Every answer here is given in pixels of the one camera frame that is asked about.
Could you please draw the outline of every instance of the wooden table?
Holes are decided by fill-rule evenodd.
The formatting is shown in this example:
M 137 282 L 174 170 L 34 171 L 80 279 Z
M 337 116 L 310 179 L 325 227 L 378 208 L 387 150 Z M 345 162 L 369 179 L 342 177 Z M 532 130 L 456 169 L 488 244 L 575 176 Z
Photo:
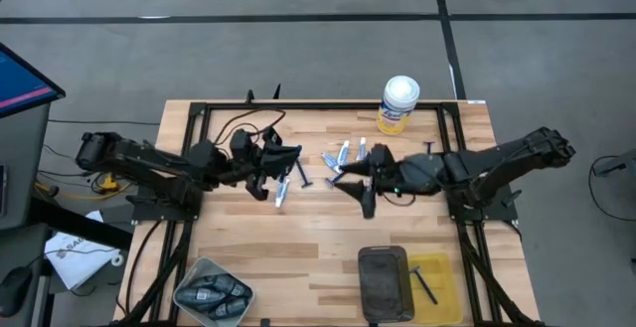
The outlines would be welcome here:
M 157 147 L 179 154 L 185 134 L 189 100 L 166 102 Z M 460 101 L 462 126 L 468 149 L 481 150 L 495 145 L 486 104 Z M 214 110 L 209 137 L 216 137 L 237 110 Z M 278 113 L 260 112 L 237 120 L 261 128 Z M 464 325 L 470 325 L 470 304 L 454 223 L 448 218 L 443 193 L 417 197 L 410 207 L 397 207 L 378 199 L 376 217 L 364 220 L 360 206 L 338 190 L 327 188 L 323 178 L 334 173 L 323 163 L 320 153 L 337 154 L 346 139 L 352 143 L 350 160 L 357 153 L 360 137 L 367 147 L 387 144 L 396 160 L 422 152 L 423 141 L 435 141 L 433 151 L 441 151 L 437 118 L 432 111 L 415 111 L 403 134 L 386 136 L 376 129 L 375 111 L 288 110 L 275 126 L 286 145 L 303 146 L 301 163 L 313 185 L 301 189 L 301 178 L 292 171 L 283 210 L 273 205 L 273 192 L 266 202 L 255 201 L 239 185 L 221 187 L 207 193 L 199 220 L 194 224 L 188 266 L 207 256 L 252 286 L 254 305 L 242 325 L 259 325 L 270 318 L 277 325 L 355 325 L 366 326 L 360 301 L 357 253 L 363 246 L 401 245 L 411 253 L 446 252 L 451 259 L 457 292 L 463 304 Z M 447 117 L 452 132 L 450 117 Z M 356 181 L 359 177 L 347 177 Z M 134 232 L 130 259 L 126 266 L 119 300 L 123 302 L 132 258 L 152 222 L 139 225 Z M 140 257 L 132 287 L 131 306 L 141 298 L 157 273 L 166 223 L 155 231 Z M 510 297 L 531 318 L 539 313 L 526 268 L 519 237 L 501 223 L 486 225 L 488 247 L 494 273 Z M 175 234 L 175 244 L 181 234 Z M 484 318 L 488 319 L 485 287 L 478 279 Z M 173 281 L 166 284 L 160 319 L 168 316 Z M 120 310 L 114 318 L 121 318 Z M 187 313 L 179 314 L 179 325 L 197 325 Z

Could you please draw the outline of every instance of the monitor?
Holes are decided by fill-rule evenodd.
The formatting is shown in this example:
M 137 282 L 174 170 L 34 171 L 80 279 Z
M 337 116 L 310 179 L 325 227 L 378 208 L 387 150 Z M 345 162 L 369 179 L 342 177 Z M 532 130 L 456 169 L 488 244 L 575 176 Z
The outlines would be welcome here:
M 61 88 L 0 43 L 0 117 L 64 96 Z

